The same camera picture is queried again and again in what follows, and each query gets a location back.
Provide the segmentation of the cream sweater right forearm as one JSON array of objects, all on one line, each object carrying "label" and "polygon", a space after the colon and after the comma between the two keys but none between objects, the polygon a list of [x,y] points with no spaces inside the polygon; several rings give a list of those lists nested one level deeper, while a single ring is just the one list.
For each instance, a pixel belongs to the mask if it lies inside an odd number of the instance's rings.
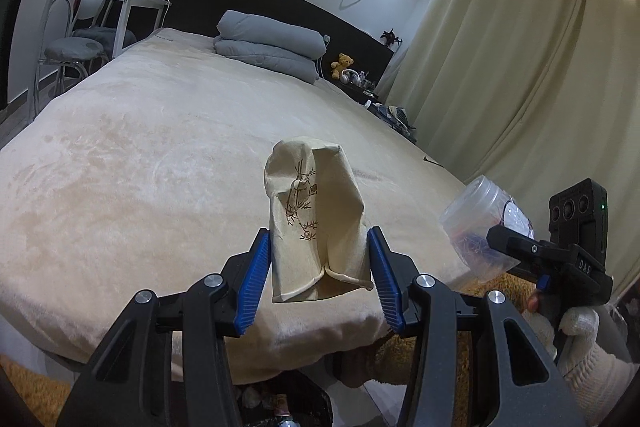
[{"label": "cream sweater right forearm", "polygon": [[597,426],[605,420],[638,369],[638,364],[622,361],[585,339],[572,340],[559,363],[559,371],[588,426]]}]

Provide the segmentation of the right hand white glove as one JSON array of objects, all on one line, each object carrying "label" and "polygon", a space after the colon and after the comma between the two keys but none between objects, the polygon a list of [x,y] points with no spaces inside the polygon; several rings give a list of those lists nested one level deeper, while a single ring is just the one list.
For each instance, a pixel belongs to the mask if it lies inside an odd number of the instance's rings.
[{"label": "right hand white glove", "polygon": [[588,307],[570,308],[562,316],[556,331],[547,317],[538,312],[539,307],[540,294],[536,291],[526,301],[525,321],[557,365],[574,369],[596,345],[597,312]]}]

